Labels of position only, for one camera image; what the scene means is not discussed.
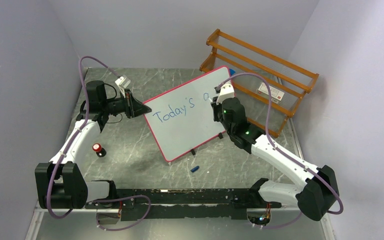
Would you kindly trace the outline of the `whiteboard with pink frame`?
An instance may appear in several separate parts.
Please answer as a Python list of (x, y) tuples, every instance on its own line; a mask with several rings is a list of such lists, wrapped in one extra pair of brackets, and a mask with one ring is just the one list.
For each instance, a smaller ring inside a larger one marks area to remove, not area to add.
[(166, 162), (225, 132), (223, 125), (214, 121), (208, 98), (217, 96), (215, 87), (230, 76), (223, 65), (144, 102), (152, 109), (144, 115), (145, 120)]

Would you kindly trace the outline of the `blue marker cap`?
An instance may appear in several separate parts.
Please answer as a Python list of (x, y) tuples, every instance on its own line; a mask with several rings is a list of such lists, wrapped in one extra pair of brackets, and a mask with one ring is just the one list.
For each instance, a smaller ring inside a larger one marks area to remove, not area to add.
[(194, 173), (194, 172), (196, 172), (199, 168), (200, 168), (200, 167), (197, 165), (197, 166), (193, 167), (190, 171), (191, 171), (192, 173)]

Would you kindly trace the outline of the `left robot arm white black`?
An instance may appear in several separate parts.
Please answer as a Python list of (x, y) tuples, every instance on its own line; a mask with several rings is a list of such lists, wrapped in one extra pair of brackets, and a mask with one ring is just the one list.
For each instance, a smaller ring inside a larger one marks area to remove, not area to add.
[(99, 157), (106, 150), (98, 146), (96, 138), (103, 131), (111, 115), (125, 114), (129, 119), (150, 113), (150, 107), (136, 100), (128, 88), (130, 79), (121, 76), (115, 81), (120, 96), (108, 98), (106, 83), (93, 80), (85, 85), (87, 100), (80, 106), (74, 129), (60, 151), (48, 163), (39, 163), (34, 171), (38, 202), (47, 209), (82, 209), (90, 202), (100, 202), (106, 208), (114, 207), (119, 194), (114, 181), (86, 182), (81, 164), (88, 151)]

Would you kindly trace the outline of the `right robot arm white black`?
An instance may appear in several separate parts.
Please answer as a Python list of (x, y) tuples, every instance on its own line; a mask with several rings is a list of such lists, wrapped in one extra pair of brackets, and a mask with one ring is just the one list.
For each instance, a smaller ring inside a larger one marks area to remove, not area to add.
[(220, 122), (236, 147), (261, 158), (287, 176), (292, 183), (263, 180), (254, 185), (250, 202), (262, 207), (267, 202), (297, 206), (309, 219), (320, 221), (340, 202), (335, 171), (328, 165), (318, 167), (278, 145), (268, 133), (249, 122), (237, 97), (212, 99), (215, 122)]

